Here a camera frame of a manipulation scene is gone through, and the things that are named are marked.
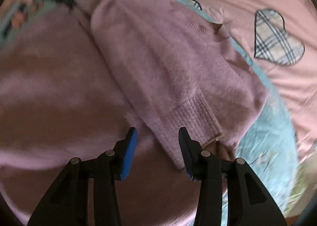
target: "plaid heart patch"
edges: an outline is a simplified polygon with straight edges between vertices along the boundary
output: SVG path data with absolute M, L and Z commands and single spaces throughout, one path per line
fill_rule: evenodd
M 285 30 L 282 15 L 272 9 L 258 10 L 255 17 L 254 57 L 278 65 L 294 65 L 303 57 L 304 44 Z

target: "pink fabric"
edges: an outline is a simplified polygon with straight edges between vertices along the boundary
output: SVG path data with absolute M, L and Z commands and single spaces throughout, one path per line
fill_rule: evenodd
M 0 191 L 26 224 L 69 159 L 97 157 L 133 126 L 123 225 L 186 225 L 199 183 L 174 166 L 179 127 L 232 159 L 267 90 L 223 28 L 175 0 L 80 4 L 91 21 L 57 8 L 0 54 Z
M 317 139 L 317 11 L 310 0 L 198 0 L 217 23 L 223 23 L 235 40 L 253 57 L 256 10 L 279 11 L 286 30 L 305 44 L 300 62 L 282 67 L 255 60 L 278 88 L 292 115 L 299 157 L 304 158 Z

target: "metal screw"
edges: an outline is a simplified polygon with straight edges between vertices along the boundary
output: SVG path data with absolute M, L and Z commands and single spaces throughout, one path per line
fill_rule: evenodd
M 210 156 L 210 152 L 204 150 L 204 151 L 201 152 L 201 155 L 202 155 L 203 157 L 208 157 L 208 156 Z
M 113 151 L 113 150 L 108 150 L 108 151 L 106 151 L 106 155 L 107 155 L 107 156 L 114 156 L 114 155 L 115 155 L 115 151 Z
M 79 158 L 75 157 L 75 158 L 71 159 L 70 163 L 73 164 L 73 165 L 78 164 L 79 163 Z
M 237 163 L 240 164 L 240 165 L 245 164 L 245 160 L 242 159 L 242 158 L 237 158 L 236 161 L 237 161 Z

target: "light blue fabric trim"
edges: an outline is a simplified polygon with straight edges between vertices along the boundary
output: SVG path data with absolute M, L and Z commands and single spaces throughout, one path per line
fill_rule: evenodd
M 188 2 L 178 1 L 188 6 Z M 54 3 L 46 1 L 45 8 L 32 18 L 32 21 L 53 7 L 55 7 Z M 189 8 L 205 19 L 213 21 L 199 9 L 193 6 L 189 6 Z M 242 138 L 238 146 L 237 156 L 244 158 L 251 165 L 281 211 L 284 211 L 298 164 L 294 128 L 290 114 L 277 89 L 262 69 L 252 61 L 234 39 L 232 39 L 232 44 L 271 92 L 260 117 Z M 227 211 L 228 201 L 227 195 L 225 195 L 222 202 L 222 226 L 227 224 Z

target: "fabric fold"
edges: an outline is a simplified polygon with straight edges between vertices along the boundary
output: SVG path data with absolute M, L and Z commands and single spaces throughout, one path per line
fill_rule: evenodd
M 183 126 L 202 146 L 220 141 L 232 157 L 268 92 L 223 27 L 176 0 L 101 0 L 91 30 L 118 86 L 177 168 L 184 167 Z

